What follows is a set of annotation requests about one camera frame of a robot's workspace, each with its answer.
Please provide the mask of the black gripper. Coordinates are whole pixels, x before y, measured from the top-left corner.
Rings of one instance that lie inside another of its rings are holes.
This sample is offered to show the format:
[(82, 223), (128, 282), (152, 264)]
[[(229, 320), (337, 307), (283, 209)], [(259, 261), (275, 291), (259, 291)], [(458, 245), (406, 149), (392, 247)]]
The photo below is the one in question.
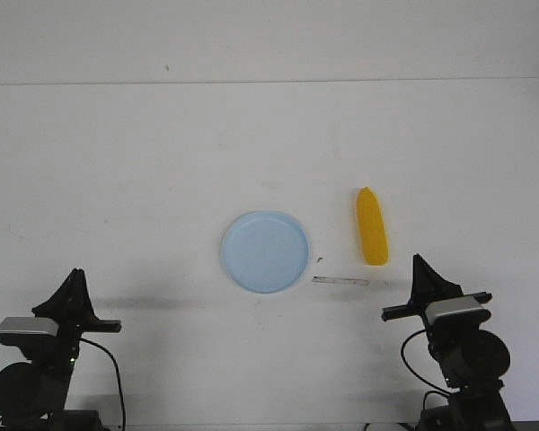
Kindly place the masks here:
[(424, 312), (432, 302), (463, 296), (473, 296), (483, 307), (492, 299), (492, 294), (487, 292), (464, 295), (459, 285), (445, 280), (419, 254), (415, 254), (412, 258), (410, 299), (403, 305), (385, 307), (382, 311), (382, 320), (392, 321), (419, 316), (430, 339), (457, 340), (467, 333), (477, 331), (482, 323), (470, 326), (432, 327), (428, 325)]
[(61, 315), (66, 302), (74, 292), (75, 280), (75, 308), (80, 315), (81, 322), (63, 322), (58, 324), (57, 337), (61, 340), (68, 356), (77, 359), (80, 352), (80, 341), (85, 333), (120, 333), (121, 321), (100, 320), (95, 315), (93, 304), (87, 289), (87, 281), (83, 269), (74, 268), (66, 277), (57, 291), (44, 303), (31, 309), (35, 317), (56, 319)]

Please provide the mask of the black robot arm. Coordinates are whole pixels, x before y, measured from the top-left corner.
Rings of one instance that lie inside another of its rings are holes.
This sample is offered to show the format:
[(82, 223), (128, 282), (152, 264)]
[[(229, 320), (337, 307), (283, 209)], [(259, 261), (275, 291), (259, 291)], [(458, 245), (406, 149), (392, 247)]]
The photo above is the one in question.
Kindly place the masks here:
[(100, 349), (116, 375), (120, 429), (127, 413), (119, 365), (85, 333), (119, 333), (121, 321), (96, 316), (83, 269), (74, 268), (57, 291), (31, 309), (31, 316), (0, 322), (0, 344), (16, 347), (24, 360), (0, 371), (0, 430), (106, 430), (95, 409), (67, 409), (66, 400), (80, 347)]
[(407, 303), (386, 307), (383, 321), (419, 316), (424, 328), (403, 341), (405, 347), (420, 334), (428, 340), (430, 356), (438, 363), (447, 388), (430, 383), (446, 404), (424, 406), (415, 430), (514, 430), (500, 395), (501, 376), (510, 366), (506, 344), (480, 326), (491, 317), (483, 306), (492, 294), (466, 294), (441, 277), (419, 254), (412, 258), (411, 296)]

